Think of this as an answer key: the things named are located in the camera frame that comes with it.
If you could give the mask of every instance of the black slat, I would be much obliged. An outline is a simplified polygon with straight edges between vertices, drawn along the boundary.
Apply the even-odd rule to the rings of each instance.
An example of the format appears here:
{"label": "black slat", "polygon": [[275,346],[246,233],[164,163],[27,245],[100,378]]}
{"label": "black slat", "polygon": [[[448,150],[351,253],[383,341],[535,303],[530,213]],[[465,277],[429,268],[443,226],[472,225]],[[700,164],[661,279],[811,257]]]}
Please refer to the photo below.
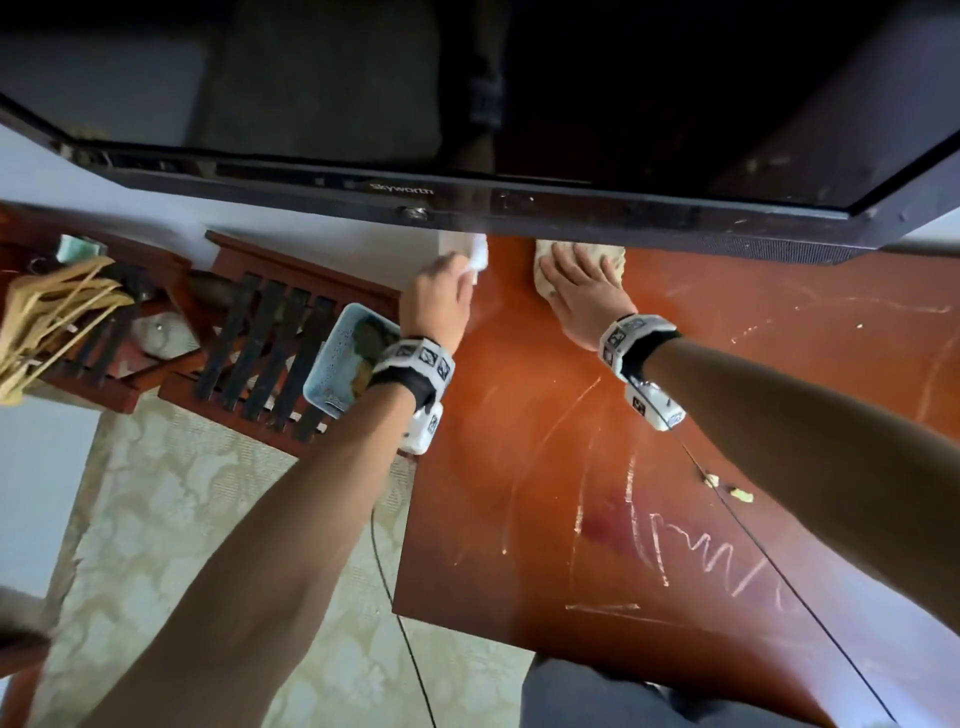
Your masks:
{"label": "black slat", "polygon": [[267,287],[260,297],[260,305],[256,308],[253,315],[250,333],[247,334],[247,343],[240,350],[240,355],[230,368],[229,378],[224,385],[223,405],[229,412],[233,411],[240,395],[243,394],[247,386],[247,380],[253,375],[253,369],[256,362],[263,352],[263,347],[267,343],[267,336],[274,327],[276,320],[276,310],[283,302],[283,294],[286,292],[286,283],[277,280],[268,280]]}
{"label": "black slat", "polygon": [[[80,376],[84,372],[84,367],[86,366],[86,360],[90,358],[90,355],[93,353],[93,350],[96,349],[97,344],[100,343],[100,339],[103,337],[104,333],[110,328],[110,325],[113,323],[113,318],[117,315],[117,311],[114,311],[106,319],[97,324],[93,330],[86,335],[83,344],[80,346],[80,350],[77,352],[77,355],[70,361],[63,363],[63,368],[60,370],[64,376]],[[81,316],[80,321],[77,322],[77,328],[82,330],[89,323],[95,319],[98,315],[97,311],[89,311]]]}
{"label": "black slat", "polygon": [[294,440],[300,440],[302,443],[310,442],[323,416],[324,412],[312,404],[307,407],[306,412],[300,416],[300,421],[294,425]]}
{"label": "black slat", "polygon": [[97,360],[90,366],[90,371],[84,375],[84,381],[95,387],[99,387],[107,378],[110,364],[113,363],[113,359],[116,358],[117,352],[120,351],[124,341],[130,336],[133,322],[136,321],[136,314],[140,310],[140,302],[143,300],[146,288],[146,272],[142,268],[131,267],[124,273],[128,291],[133,297],[133,303],[118,308],[110,317],[113,326],[110,328],[107,341],[100,349]]}
{"label": "black slat", "polygon": [[245,273],[240,279],[239,290],[230,306],[230,310],[227,312],[224,327],[220,329],[217,340],[213,342],[212,351],[206,360],[206,366],[204,366],[200,378],[194,385],[193,394],[198,400],[209,400],[213,394],[217,379],[220,378],[220,373],[229,362],[233,342],[240,335],[240,331],[247,320],[247,309],[250,308],[250,302],[253,300],[253,292],[262,280],[262,277],[255,276],[253,273]]}
{"label": "black slat", "polygon": [[300,322],[303,320],[303,310],[309,299],[309,292],[302,288],[294,288],[287,297],[286,306],[283,309],[283,321],[276,333],[270,357],[257,376],[250,396],[244,402],[242,416],[245,420],[256,420],[263,411],[263,405],[267,403],[267,399],[274,391],[280,373],[286,368],[287,359],[294,351],[294,341],[300,329]]}
{"label": "black slat", "polygon": [[293,366],[290,367],[287,380],[283,383],[283,389],[280,390],[274,402],[271,427],[277,432],[282,432],[287,426],[290,413],[294,411],[297,399],[303,393],[303,383],[310,374],[321,345],[335,323],[333,301],[318,298],[314,302],[310,317],[303,326],[303,339],[297,350],[297,357],[294,359]]}

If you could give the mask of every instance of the gray pants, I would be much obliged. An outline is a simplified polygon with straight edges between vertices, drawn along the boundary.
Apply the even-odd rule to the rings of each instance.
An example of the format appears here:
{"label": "gray pants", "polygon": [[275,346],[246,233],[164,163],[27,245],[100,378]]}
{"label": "gray pants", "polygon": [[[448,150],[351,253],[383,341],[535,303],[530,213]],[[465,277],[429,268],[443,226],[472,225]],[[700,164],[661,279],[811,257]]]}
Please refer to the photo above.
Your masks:
{"label": "gray pants", "polygon": [[802,728],[792,718],[728,700],[690,700],[652,685],[612,680],[564,660],[534,659],[520,703],[520,728]]}

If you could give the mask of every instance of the person's right arm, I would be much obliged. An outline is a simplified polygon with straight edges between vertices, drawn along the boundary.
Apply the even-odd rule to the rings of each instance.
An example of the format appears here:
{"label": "person's right arm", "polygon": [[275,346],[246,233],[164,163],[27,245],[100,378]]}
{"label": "person's right arm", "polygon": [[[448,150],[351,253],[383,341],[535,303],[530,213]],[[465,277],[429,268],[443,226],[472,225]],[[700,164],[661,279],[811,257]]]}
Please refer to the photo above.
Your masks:
{"label": "person's right arm", "polygon": [[[554,310],[571,339],[595,350],[636,309],[608,266],[582,252],[554,256],[541,260],[558,290]],[[960,634],[960,449],[950,440],[683,338],[658,347],[643,374],[817,538]]]}

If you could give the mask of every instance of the person's left arm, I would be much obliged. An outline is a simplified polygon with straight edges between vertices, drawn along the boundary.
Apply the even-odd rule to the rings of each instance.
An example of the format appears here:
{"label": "person's left arm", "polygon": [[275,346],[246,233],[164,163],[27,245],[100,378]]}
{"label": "person's left arm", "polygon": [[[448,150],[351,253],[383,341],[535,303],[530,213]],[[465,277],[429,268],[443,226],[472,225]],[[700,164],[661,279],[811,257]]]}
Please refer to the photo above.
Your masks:
{"label": "person's left arm", "polygon": [[[400,301],[403,336],[456,351],[472,293],[466,265],[449,255],[417,277]],[[377,384],[317,438],[213,553],[84,726],[260,725],[320,629],[415,408],[402,385]]]}

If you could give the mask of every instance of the human hand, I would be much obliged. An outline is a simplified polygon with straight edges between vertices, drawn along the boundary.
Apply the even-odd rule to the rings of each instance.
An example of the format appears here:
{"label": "human hand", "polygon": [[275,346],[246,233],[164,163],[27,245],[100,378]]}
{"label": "human hand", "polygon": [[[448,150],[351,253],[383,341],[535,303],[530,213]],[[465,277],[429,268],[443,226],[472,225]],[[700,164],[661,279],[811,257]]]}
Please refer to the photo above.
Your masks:
{"label": "human hand", "polygon": [[473,297],[473,276],[462,275],[468,263],[465,255],[449,253],[420,271],[400,296],[400,336],[425,336],[451,354],[457,351]]}
{"label": "human hand", "polygon": [[616,282],[607,257],[598,266],[579,243],[569,248],[553,244],[553,254],[540,258],[540,269],[556,292],[547,299],[566,336],[578,347],[596,352],[600,337],[614,321],[636,313],[636,306]]}

